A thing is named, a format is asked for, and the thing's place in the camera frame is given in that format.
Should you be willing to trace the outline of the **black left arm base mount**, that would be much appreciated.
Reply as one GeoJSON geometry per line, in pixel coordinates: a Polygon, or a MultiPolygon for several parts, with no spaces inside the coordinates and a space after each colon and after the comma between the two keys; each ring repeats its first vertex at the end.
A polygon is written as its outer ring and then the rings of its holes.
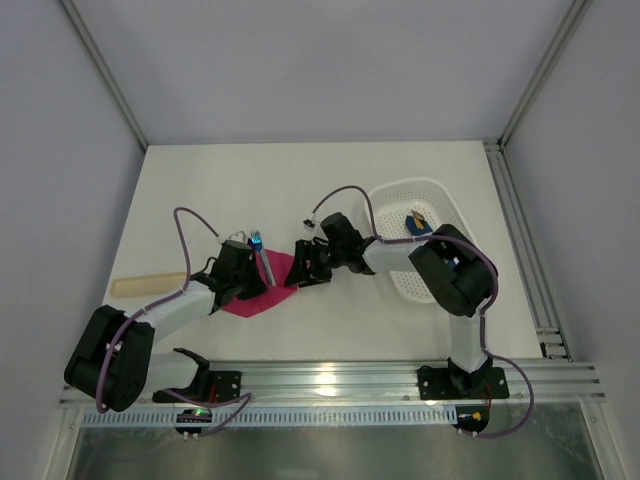
{"type": "Polygon", "coordinates": [[[238,398],[241,394],[242,373],[240,371],[205,371],[197,373],[194,381],[186,388],[175,389],[178,397],[166,391],[157,391],[152,395],[154,403],[184,402],[223,403],[238,398]]]}

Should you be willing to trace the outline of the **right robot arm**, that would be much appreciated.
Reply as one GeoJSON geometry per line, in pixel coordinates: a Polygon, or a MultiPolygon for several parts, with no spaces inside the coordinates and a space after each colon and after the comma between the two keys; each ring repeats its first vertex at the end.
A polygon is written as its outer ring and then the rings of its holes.
{"type": "Polygon", "coordinates": [[[451,224],[409,240],[364,237],[342,213],[326,217],[322,238],[298,240],[284,281],[299,288],[328,283],[335,269],[354,274],[415,273],[449,315],[451,352],[445,368],[418,370],[424,399],[479,397],[488,391],[493,359],[486,313],[498,293],[494,264],[451,224]]]}

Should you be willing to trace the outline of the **pink paper napkin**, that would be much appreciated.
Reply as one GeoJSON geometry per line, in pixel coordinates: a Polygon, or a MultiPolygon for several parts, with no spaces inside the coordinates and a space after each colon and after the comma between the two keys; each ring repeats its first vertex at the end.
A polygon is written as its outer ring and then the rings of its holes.
{"type": "Polygon", "coordinates": [[[266,253],[276,285],[268,285],[267,291],[258,297],[248,300],[234,299],[229,305],[222,308],[224,312],[242,318],[251,318],[277,306],[297,291],[296,286],[286,287],[284,285],[293,265],[294,257],[270,249],[267,249],[266,253]]]}

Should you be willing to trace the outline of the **aluminium frame rail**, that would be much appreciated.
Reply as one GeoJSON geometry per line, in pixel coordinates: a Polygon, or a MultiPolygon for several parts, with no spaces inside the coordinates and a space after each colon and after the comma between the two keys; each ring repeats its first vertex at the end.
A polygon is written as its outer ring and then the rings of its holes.
{"type": "MultiPolygon", "coordinates": [[[[508,403],[524,403],[532,389],[537,402],[599,402],[606,393],[593,364],[567,360],[517,359],[504,370],[508,403]]],[[[416,404],[423,361],[215,362],[215,371],[239,371],[241,391],[261,405],[416,404]]]]}

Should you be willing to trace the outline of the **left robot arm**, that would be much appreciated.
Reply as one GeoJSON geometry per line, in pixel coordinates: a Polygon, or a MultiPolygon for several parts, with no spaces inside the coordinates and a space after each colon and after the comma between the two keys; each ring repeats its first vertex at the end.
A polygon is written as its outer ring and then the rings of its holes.
{"type": "Polygon", "coordinates": [[[189,323],[235,299],[266,292],[254,250],[226,240],[211,269],[189,277],[186,288],[134,313],[103,305],[91,315],[64,370],[64,381],[96,401],[98,410],[122,412],[143,393],[202,403],[215,374],[203,356],[184,348],[156,354],[154,346],[189,323]]]}

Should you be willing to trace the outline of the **blue packet in basket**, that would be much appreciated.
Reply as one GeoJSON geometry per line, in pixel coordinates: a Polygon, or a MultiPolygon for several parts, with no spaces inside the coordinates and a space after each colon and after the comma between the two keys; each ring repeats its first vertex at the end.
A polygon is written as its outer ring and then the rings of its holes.
{"type": "Polygon", "coordinates": [[[432,227],[425,217],[417,211],[412,211],[405,217],[405,227],[409,234],[414,237],[430,234],[432,227]]]}

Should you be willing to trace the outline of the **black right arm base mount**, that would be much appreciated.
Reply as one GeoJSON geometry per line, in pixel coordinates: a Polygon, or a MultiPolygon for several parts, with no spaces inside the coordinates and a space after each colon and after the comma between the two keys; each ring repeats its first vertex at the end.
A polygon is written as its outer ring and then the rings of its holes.
{"type": "Polygon", "coordinates": [[[424,365],[416,374],[421,400],[503,400],[510,397],[505,372],[500,367],[490,366],[467,373],[457,367],[424,365]]]}

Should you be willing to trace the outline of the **white perforated plastic basket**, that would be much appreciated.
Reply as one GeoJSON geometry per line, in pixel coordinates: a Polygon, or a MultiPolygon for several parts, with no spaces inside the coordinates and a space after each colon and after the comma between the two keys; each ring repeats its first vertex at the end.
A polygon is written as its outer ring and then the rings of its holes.
{"type": "MultiPolygon", "coordinates": [[[[369,191],[364,209],[370,226],[385,239],[409,238],[411,233],[405,221],[417,212],[432,230],[451,224],[468,240],[476,240],[449,191],[434,179],[410,178],[380,185],[369,191]]],[[[393,245],[374,243],[364,254],[364,260],[373,272],[388,273],[402,298],[430,304],[435,299],[408,258],[418,245],[413,241],[393,245]]]]}

